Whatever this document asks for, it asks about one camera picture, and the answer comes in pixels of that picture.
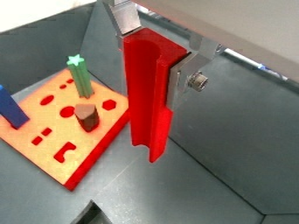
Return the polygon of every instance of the blue block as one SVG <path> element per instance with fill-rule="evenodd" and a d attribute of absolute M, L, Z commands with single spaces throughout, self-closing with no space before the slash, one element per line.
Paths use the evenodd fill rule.
<path fill-rule="evenodd" d="M 5 91 L 4 87 L 0 85 L 0 115 L 12 124 L 12 126 L 18 129 L 24 123 L 29 120 L 20 109 L 14 99 Z"/>

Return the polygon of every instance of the metal bracket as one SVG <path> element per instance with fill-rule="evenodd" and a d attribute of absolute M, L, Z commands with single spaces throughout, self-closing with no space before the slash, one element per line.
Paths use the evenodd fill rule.
<path fill-rule="evenodd" d="M 195 32 L 191 33 L 189 47 L 197 52 L 189 52 L 188 56 L 171 68 L 169 72 L 165 104 L 171 110 L 175 110 L 179 106 L 180 99 L 189 88 L 193 88 L 197 92 L 204 89 L 208 78 L 199 70 L 225 50 L 225 47 L 219 43 Z"/>
<path fill-rule="evenodd" d="M 135 3 L 126 0 L 102 0 L 102 4 L 116 28 L 117 36 L 121 36 L 141 27 Z"/>

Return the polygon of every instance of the white wall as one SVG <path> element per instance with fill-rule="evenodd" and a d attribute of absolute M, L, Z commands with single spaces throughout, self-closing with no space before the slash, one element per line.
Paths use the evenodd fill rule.
<path fill-rule="evenodd" d="M 0 32 L 93 2 L 96 0 L 0 0 Z"/>

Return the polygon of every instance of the green star block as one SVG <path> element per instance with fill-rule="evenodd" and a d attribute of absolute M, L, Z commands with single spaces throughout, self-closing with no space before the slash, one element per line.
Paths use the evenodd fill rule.
<path fill-rule="evenodd" d="M 82 62 L 84 59 L 80 57 L 80 55 L 77 54 L 76 56 L 70 57 L 69 56 L 69 61 L 66 62 L 68 65 L 74 65 L 77 66 L 80 64 L 80 62 Z"/>
<path fill-rule="evenodd" d="M 78 97 L 84 96 L 89 98 L 93 94 L 93 90 L 89 82 L 89 72 L 86 69 L 85 60 L 77 54 L 76 56 L 69 56 L 69 61 L 66 62 L 72 79 L 74 80 L 76 89 L 78 91 Z"/>

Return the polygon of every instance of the orange board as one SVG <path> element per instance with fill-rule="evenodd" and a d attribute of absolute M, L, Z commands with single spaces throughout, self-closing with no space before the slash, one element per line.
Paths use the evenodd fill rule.
<path fill-rule="evenodd" d="M 128 121 L 126 98 L 90 82 L 94 94 L 78 97 L 68 69 L 20 103 L 30 120 L 20 129 L 0 117 L 0 137 L 69 189 L 73 190 Z M 93 103 L 98 126 L 86 132 L 73 115 L 77 103 Z"/>

